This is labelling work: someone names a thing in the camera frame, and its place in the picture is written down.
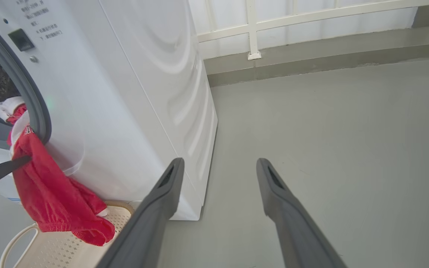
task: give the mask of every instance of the screw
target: screw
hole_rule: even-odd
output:
[[[30,56],[29,60],[32,61],[33,63],[38,62],[39,60],[36,58],[36,56]]]

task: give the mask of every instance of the white washing machine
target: white washing machine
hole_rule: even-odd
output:
[[[199,219],[217,117],[187,0],[0,0],[0,65],[67,175],[141,201],[183,157],[172,219]],[[18,200],[11,176],[0,193]]]

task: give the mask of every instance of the concrete ledge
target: concrete ledge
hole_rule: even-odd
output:
[[[429,59],[429,27],[365,33],[204,60],[211,87],[337,68]]]

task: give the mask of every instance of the gray floor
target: gray floor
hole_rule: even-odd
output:
[[[429,267],[429,61],[212,88],[202,218],[169,222],[160,267],[283,267],[255,175],[268,158],[353,267]]]

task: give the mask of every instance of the laundry basket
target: laundry basket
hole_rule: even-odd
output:
[[[75,237],[72,232],[41,232],[37,224],[20,231],[6,246],[0,259],[0,268],[5,268],[7,256],[16,242],[27,232],[36,234],[14,268],[95,268],[105,251],[118,236],[131,217],[133,210],[125,207],[109,208],[105,218],[115,226],[115,236],[104,246],[94,246]]]

